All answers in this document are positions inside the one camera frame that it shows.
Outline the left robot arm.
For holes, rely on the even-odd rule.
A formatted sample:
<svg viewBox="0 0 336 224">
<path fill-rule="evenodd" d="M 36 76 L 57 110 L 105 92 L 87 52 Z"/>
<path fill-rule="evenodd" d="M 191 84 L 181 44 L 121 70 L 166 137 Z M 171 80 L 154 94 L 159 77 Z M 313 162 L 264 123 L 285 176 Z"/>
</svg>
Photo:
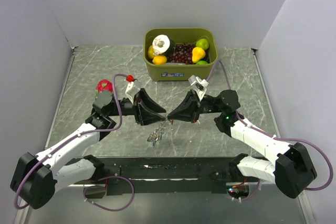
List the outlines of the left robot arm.
<svg viewBox="0 0 336 224">
<path fill-rule="evenodd" d="M 103 179 L 104 170 L 95 161 L 81 159 L 68 165 L 75 156 L 87 147 L 104 139 L 110 132 L 120 128 L 112 116 L 132 115 L 137 124 L 150 125 L 164 121 L 165 109 L 153 101 L 144 88 L 132 100 L 118 100 L 113 92 L 103 90 L 96 94 L 90 116 L 67 138 L 47 150 L 33 155 L 23 154 L 16 165 L 10 188 L 15 192 L 14 206 L 23 199 L 26 205 L 38 209 L 45 205 L 54 193 L 70 184 L 88 179 L 98 183 Z"/>
</svg>

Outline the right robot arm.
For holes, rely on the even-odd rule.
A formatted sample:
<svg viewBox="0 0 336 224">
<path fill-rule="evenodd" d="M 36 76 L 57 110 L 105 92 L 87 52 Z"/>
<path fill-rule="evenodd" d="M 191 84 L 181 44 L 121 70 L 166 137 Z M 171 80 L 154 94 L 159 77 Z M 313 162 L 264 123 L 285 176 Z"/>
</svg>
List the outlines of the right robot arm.
<svg viewBox="0 0 336 224">
<path fill-rule="evenodd" d="M 290 144 L 266 135 L 237 110 L 237 92 L 224 90 L 218 96 L 200 99 L 190 90 L 184 100 L 167 116 L 169 120 L 195 123 L 200 114 L 219 113 L 214 119 L 218 130 L 243 142 L 262 159 L 239 154 L 229 162 L 229 175 L 234 181 L 254 177 L 271 182 L 287 197 L 295 199 L 317 177 L 308 150 L 300 143 Z"/>
</svg>

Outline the round metal key organizer disc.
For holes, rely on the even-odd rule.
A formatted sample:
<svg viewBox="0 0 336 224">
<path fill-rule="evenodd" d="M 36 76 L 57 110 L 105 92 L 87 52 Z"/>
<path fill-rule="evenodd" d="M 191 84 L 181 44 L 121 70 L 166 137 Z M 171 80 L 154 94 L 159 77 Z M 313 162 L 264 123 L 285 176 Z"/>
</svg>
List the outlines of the round metal key organizer disc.
<svg viewBox="0 0 336 224">
<path fill-rule="evenodd" d="M 155 148 L 156 144 L 162 140 L 166 127 L 170 124 L 173 124 L 173 120 L 162 121 L 149 135 L 147 142 L 151 143 L 153 148 Z"/>
</svg>

